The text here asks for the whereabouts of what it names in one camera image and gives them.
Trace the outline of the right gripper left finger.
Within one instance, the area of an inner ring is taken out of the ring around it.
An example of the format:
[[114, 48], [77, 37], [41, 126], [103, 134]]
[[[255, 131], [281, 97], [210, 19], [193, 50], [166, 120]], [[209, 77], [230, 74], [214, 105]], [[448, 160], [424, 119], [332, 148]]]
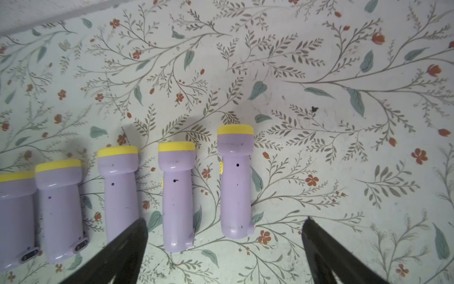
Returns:
[[147, 225], [139, 218], [63, 283], [135, 284], [147, 240]]

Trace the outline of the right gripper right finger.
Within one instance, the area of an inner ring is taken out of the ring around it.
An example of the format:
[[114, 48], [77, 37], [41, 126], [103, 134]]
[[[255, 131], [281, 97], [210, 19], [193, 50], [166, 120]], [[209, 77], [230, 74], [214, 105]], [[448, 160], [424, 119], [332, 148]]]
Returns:
[[386, 284], [312, 218], [302, 227], [301, 239], [312, 279], [316, 284]]

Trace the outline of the purple flashlight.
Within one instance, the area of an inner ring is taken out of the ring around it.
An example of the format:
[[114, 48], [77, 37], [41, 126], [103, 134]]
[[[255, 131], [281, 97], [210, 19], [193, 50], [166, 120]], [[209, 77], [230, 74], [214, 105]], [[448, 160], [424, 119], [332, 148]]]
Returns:
[[221, 229], [230, 239], [243, 239], [254, 232], [250, 159], [253, 150], [252, 126], [231, 124], [218, 128], [218, 152], [222, 157]]
[[163, 171], [163, 241], [167, 252], [193, 246], [192, 169], [195, 144], [166, 142], [158, 146], [158, 166]]
[[34, 172], [1, 175], [1, 271], [7, 271], [35, 258]]
[[98, 151], [98, 169], [104, 177], [106, 238], [110, 243], [140, 218], [135, 172], [135, 146], [107, 147]]
[[66, 159], [38, 164], [35, 181], [43, 211], [44, 252], [50, 263], [62, 262], [88, 245], [83, 231], [78, 185], [82, 162]]

